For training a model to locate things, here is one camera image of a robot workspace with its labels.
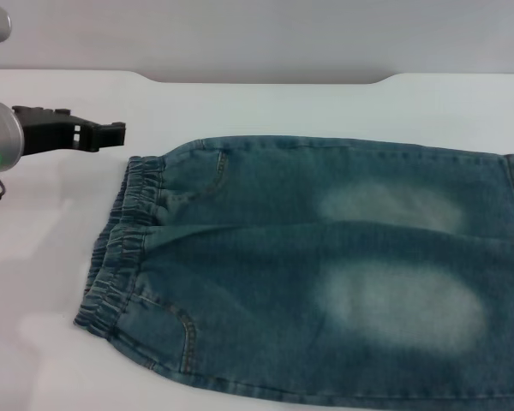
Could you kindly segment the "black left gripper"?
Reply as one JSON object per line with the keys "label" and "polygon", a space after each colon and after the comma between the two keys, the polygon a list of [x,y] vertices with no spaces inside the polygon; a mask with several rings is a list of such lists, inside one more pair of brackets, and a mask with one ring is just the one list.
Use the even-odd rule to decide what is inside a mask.
{"label": "black left gripper", "polygon": [[98,152],[103,148],[124,145],[124,122],[99,124],[80,119],[75,124],[68,109],[52,110],[17,105],[12,110],[24,136],[23,156],[63,149]]}

